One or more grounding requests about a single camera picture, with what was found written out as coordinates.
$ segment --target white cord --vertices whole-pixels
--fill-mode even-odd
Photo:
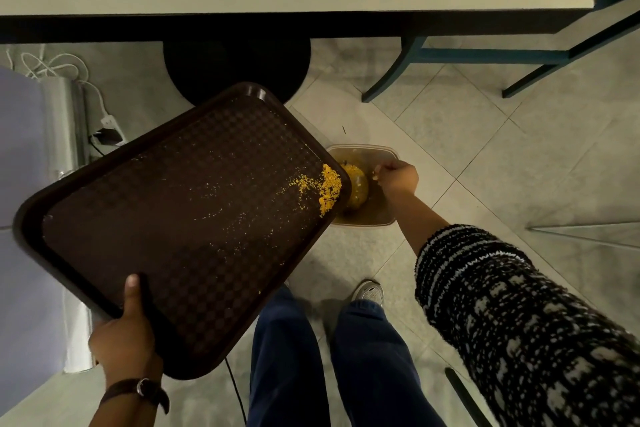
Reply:
[[[43,76],[60,76],[56,70],[65,68],[65,67],[72,67],[76,70],[76,75],[73,78],[74,81],[76,81],[77,83],[81,84],[81,85],[87,85],[90,86],[91,88],[93,88],[95,90],[95,92],[98,94],[98,100],[100,102],[100,110],[102,111],[102,116],[103,117],[107,117],[109,115],[107,108],[104,106],[104,99],[102,97],[102,92],[100,91],[100,89],[94,85],[93,83],[91,83],[89,81],[89,68],[87,67],[86,63],[82,60],[82,58],[76,56],[75,54],[71,54],[71,53],[60,53],[56,56],[53,56],[53,58],[51,58],[48,62],[44,61],[44,49],[45,49],[45,45],[41,44],[40,45],[40,56],[36,56],[34,54],[31,53],[22,53],[20,55],[20,59],[22,60],[22,64],[24,65],[24,67],[27,69],[27,76],[29,78],[34,78],[34,79],[39,79],[42,78]],[[9,58],[9,61],[11,63],[11,67],[13,68],[13,60],[11,58],[11,54],[9,53],[9,48],[7,48],[7,57]],[[82,65],[82,68],[84,69],[84,77],[82,77],[82,72],[80,71],[80,68],[78,66],[76,66],[75,64],[72,63],[62,63],[62,64],[58,64],[56,66],[53,66],[53,61],[55,61],[56,59],[62,58],[62,57],[71,57],[71,58],[75,58],[77,59],[80,64]],[[37,61],[37,65],[34,67],[31,67],[27,64],[26,58],[30,57],[33,58]]]
[[[100,119],[100,121],[102,122],[102,125],[104,125],[104,128],[112,128],[113,130],[116,130],[119,134],[120,137],[122,138],[122,142],[118,145],[122,145],[124,143],[127,142],[127,138],[124,136],[124,134],[122,133],[122,130],[120,129],[120,125],[118,125],[118,122],[116,121],[116,119],[113,117],[113,115],[110,115],[107,111],[107,108],[104,106],[104,98],[102,97],[102,92],[100,91],[100,89],[94,85],[93,83],[91,83],[89,81],[89,67],[86,65],[86,63],[83,61],[82,58],[76,56],[75,54],[71,54],[71,53],[60,53],[56,56],[53,56],[53,58],[51,58],[49,61],[46,61],[46,59],[44,58],[44,52],[45,52],[45,45],[41,44],[40,45],[40,52],[38,54],[38,56],[31,54],[31,53],[21,53],[20,54],[20,60],[22,61],[22,64],[24,65],[24,67],[26,68],[26,76],[28,78],[32,78],[32,79],[40,79],[40,78],[44,78],[46,76],[58,76],[60,77],[60,74],[58,74],[58,71],[60,69],[66,68],[66,67],[72,67],[73,69],[76,70],[76,75],[73,77],[73,81],[75,81],[76,83],[78,83],[79,85],[87,85],[90,86],[91,88],[93,88],[95,90],[95,92],[98,94],[98,100],[100,102],[100,110],[102,111],[102,118]],[[11,50],[10,47],[7,47],[6,49],[6,57],[7,59],[9,59],[9,66],[11,67],[11,69],[13,71],[15,71],[15,63],[13,61],[13,58],[11,56]],[[73,63],[59,63],[54,65],[54,61],[56,61],[59,58],[63,58],[63,57],[67,57],[67,58],[74,58],[77,59],[80,63],[80,66],[77,66]],[[29,66],[27,63],[27,59],[35,59],[37,64],[36,66]]]

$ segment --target blue jeans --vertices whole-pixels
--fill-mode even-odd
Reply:
[[[422,393],[406,344],[378,304],[357,300],[342,309],[331,359],[353,427],[444,427]],[[248,426],[330,426],[316,336],[287,287],[258,318],[250,384]]]

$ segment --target tray rim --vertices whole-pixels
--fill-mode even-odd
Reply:
[[[220,92],[208,102],[187,110],[170,121],[128,142],[124,146],[39,190],[20,205],[13,218],[13,237],[20,249],[26,252],[38,265],[58,280],[60,284],[84,302],[92,312],[97,313],[103,319],[117,319],[121,317],[122,309],[118,305],[110,302],[100,293],[97,287],[93,286],[81,273],[76,271],[76,269],[60,257],[60,255],[46,245],[42,237],[42,221],[44,217],[55,203],[69,196],[77,189],[82,188],[107,172],[114,170],[123,162],[153,147],[158,141],[170,135],[172,131],[184,128],[186,125],[193,123],[200,116],[211,111],[218,102],[240,96],[253,96],[262,100],[263,104],[266,105],[270,111],[283,119],[286,125],[291,126],[297,136],[304,142],[307,148],[316,154],[321,162],[329,164],[333,170],[338,172],[342,180],[342,188],[340,189],[340,196],[332,210],[319,220],[319,224],[312,232],[308,241],[303,243],[299,250],[292,253],[291,260],[288,261],[285,266],[281,267],[280,272],[272,278],[266,287],[267,293],[261,293],[247,309],[245,314],[240,317],[237,324],[220,340],[220,344],[226,344],[226,346],[220,347],[220,350],[210,351],[205,356],[208,361],[201,359],[197,364],[192,363],[192,368],[187,371],[172,371],[171,369],[167,371],[167,362],[165,361],[164,373],[176,380],[199,378],[210,373],[222,362],[259,315],[262,307],[264,307],[271,296],[276,293],[286,278],[324,233],[325,229],[328,228],[333,218],[344,208],[351,195],[351,180],[342,169],[342,166],[271,92],[258,83],[236,83],[225,91]]]

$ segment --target fist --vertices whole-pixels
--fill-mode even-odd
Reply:
[[[403,192],[415,194],[418,172],[403,160],[386,160],[376,166],[373,180],[378,181],[386,197]]]
[[[124,312],[98,326],[89,338],[89,349],[104,369],[107,388],[129,378],[162,377],[162,359],[155,353],[155,338],[145,317],[140,293],[140,278],[127,277],[124,287]]]

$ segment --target shoe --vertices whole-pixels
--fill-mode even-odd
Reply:
[[[356,301],[359,299],[375,302],[380,307],[384,307],[385,305],[385,293],[382,291],[382,286],[374,280],[363,280],[360,285],[356,287],[351,300]]]

